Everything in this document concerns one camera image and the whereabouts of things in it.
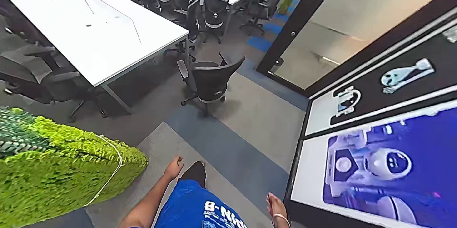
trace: door frame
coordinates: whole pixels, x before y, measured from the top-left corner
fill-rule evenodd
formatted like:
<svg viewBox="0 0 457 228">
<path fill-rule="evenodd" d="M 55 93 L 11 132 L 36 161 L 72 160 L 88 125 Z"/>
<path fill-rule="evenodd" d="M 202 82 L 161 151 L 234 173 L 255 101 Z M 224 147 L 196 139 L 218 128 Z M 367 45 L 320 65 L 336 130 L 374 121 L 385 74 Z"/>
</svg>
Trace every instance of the door frame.
<svg viewBox="0 0 457 228">
<path fill-rule="evenodd" d="M 271 44 L 270 48 L 256 69 L 258 72 L 266 75 L 271 79 L 274 79 L 278 83 L 285 85 L 302 95 L 304 95 L 305 92 L 302 88 L 270 72 L 270 69 L 295 38 L 295 36 L 291 35 L 291 33 L 294 32 L 295 35 L 297 35 L 301 29 L 303 29 L 305 24 L 311 19 L 314 12 L 317 11 L 323 1 L 324 0 L 300 0 L 300 2 L 297 4 L 297 7 L 289 17 L 286 24 L 283 26 L 281 32 L 279 32 L 278 36 Z"/>
<path fill-rule="evenodd" d="M 295 175 L 297 173 L 298 162 L 301 155 L 301 149 L 303 143 L 310 138 L 322 136 L 324 134 L 336 132 L 339 130 L 348 129 L 350 127 L 358 126 L 364 123 L 369 123 L 375 120 L 384 119 L 389 116 L 395 116 L 403 112 L 414 111 L 419 108 L 424 108 L 430 105 L 435 105 L 440 102 L 447 102 L 449 100 L 457 98 L 457 91 L 451 92 L 449 94 L 444 94 L 426 101 L 422 101 L 417 104 L 412 104 L 404 108 L 398 108 L 384 114 L 375 115 L 372 117 L 364 118 L 362 120 L 354 121 L 346 125 L 341 125 L 336 128 L 330 128 L 322 132 L 316 132 L 309 135 L 305 135 L 306 126 L 309 121 L 309 116 L 311 112 L 311 105 L 314 100 L 319 96 L 327 93 L 328 91 L 336 88 L 338 85 L 344 83 L 348 79 L 354 77 L 358 73 L 362 72 L 366 68 L 369 68 L 371 65 L 375 64 L 376 61 L 381 61 L 383 58 L 376 60 L 375 62 L 367 65 L 360 66 L 363 63 L 366 63 L 371 58 L 367 56 L 378 56 L 380 53 L 386 51 L 387 49 L 393 47 L 393 45 L 406 40 L 411 34 L 425 27 L 427 24 L 437 20 L 441 16 L 445 15 L 452 9 L 457 7 L 457 0 L 432 0 L 430 3 L 422 7 L 420 10 L 413 13 L 410 17 L 403 20 L 396 27 L 392 28 L 390 31 L 382 35 L 380 38 L 375 40 L 373 43 L 368 45 L 354 57 L 346 61 L 344 64 L 337 67 L 332 72 L 328 73 L 322 79 L 318 80 L 316 83 L 311 85 L 308 89 L 302 90 L 306 92 L 306 95 L 310 95 L 310 101 L 308 102 L 308 107 L 306 110 L 302 132 L 300 134 L 300 139 L 297 143 L 297 148 L 295 150 L 295 155 L 292 162 L 292 167 L 290 170 L 289 180 L 286 188 L 286 193 L 284 195 L 284 204 L 288 211 L 288 217 L 291 221 L 295 221 L 305 225 L 307 228 L 321 228 L 321 227 L 351 227 L 351 228 L 381 228 L 382 226 L 374 225 L 367 223 L 358 219 L 350 218 L 337 214 L 328 210 L 323 210 L 320 208 L 315 208 L 306 204 L 295 202 L 291 200 L 292 188 L 294 185 Z"/>
<path fill-rule="evenodd" d="M 296 35 L 303 29 L 312 15 L 317 11 L 324 0 L 301 0 L 297 8 L 291 14 L 289 20 L 278 34 L 271 47 L 266 52 L 264 58 L 257 67 L 257 71 L 275 80 L 281 85 L 310 99 L 315 98 L 332 88 L 338 83 L 357 72 L 357 68 L 367 61 L 370 56 L 377 56 L 392 45 L 401 42 L 410 34 L 425 26 L 427 23 L 437 19 L 444 13 L 454 8 L 457 0 L 432 0 L 427 5 L 414 12 L 404 19 L 397 26 L 388 30 L 385 34 L 377 38 L 374 42 L 359 51 L 353 57 L 336 67 L 331 72 L 324 75 L 321 79 L 303 89 L 286 79 L 270 72 L 275 62 L 283 55 L 284 51 L 292 43 Z"/>
</svg>

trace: robot poster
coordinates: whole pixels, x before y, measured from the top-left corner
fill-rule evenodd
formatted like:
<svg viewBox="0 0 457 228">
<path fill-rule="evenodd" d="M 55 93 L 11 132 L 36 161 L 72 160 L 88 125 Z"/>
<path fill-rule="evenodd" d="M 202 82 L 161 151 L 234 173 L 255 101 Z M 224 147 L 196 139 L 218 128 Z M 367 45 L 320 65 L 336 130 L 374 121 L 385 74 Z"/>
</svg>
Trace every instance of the robot poster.
<svg viewBox="0 0 457 228">
<path fill-rule="evenodd" d="M 355 101 L 353 97 L 347 102 L 339 100 L 339 105 L 350 106 L 353 111 L 340 113 L 338 106 L 337 114 L 330 117 L 330 124 L 335 125 L 456 85 L 456 52 L 457 43 L 452 43 L 448 36 L 437 33 L 341 86 L 333 92 L 333 97 L 339 98 L 348 88 L 353 87 L 359 92 L 357 104 L 351 102 Z"/>
<path fill-rule="evenodd" d="M 423 227 L 453 228 L 457 108 L 328 139 L 323 201 Z"/>
</svg>

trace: moss planter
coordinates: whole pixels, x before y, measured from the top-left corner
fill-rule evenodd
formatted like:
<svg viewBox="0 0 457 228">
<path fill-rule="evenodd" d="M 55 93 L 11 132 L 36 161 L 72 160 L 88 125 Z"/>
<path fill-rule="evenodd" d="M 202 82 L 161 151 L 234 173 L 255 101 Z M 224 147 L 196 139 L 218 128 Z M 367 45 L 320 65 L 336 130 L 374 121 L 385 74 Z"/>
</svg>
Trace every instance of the moss planter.
<svg viewBox="0 0 457 228">
<path fill-rule="evenodd" d="M 116 147 L 124 165 L 92 204 L 120 194 L 148 164 L 140 150 L 104 139 Z M 83 207 L 118 164 L 117 151 L 94 133 L 0 107 L 0 228 Z"/>
</svg>

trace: blue floor stripe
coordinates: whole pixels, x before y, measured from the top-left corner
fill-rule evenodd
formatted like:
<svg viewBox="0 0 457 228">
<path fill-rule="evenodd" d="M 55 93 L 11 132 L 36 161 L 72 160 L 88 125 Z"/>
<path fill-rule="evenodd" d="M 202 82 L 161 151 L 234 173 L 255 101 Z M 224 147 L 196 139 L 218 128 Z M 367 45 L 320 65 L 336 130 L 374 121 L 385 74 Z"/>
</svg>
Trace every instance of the blue floor stripe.
<svg viewBox="0 0 457 228">
<path fill-rule="evenodd" d="M 309 99 L 254 70 L 254 62 L 246 59 L 237 72 L 297 108 L 306 111 Z"/>
<path fill-rule="evenodd" d="M 264 38 L 252 36 L 248 39 L 247 44 L 258 50 L 266 52 L 271 47 L 272 42 Z"/>
<path fill-rule="evenodd" d="M 270 31 L 274 34 L 279 34 L 281 32 L 281 30 L 283 29 L 283 27 L 279 24 L 274 24 L 274 23 L 266 23 L 264 26 L 263 26 L 263 29 L 265 31 Z"/>
<path fill-rule="evenodd" d="M 212 115 L 180 107 L 165 122 L 269 217 L 265 196 L 283 198 L 289 174 Z"/>
</svg>

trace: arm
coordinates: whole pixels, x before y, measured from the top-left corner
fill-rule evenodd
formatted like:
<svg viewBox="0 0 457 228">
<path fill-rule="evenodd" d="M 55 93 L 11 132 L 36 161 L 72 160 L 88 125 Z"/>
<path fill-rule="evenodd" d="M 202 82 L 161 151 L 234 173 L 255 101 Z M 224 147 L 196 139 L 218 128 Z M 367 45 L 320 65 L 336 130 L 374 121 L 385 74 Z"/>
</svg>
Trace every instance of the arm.
<svg viewBox="0 0 457 228">
<path fill-rule="evenodd" d="M 175 156 L 168 164 L 163 176 L 157 181 L 146 196 L 134 207 L 122 221 L 120 228 L 140 227 L 150 228 L 157 209 L 164 196 L 168 184 L 181 172 L 184 162 L 181 156 Z"/>
</svg>

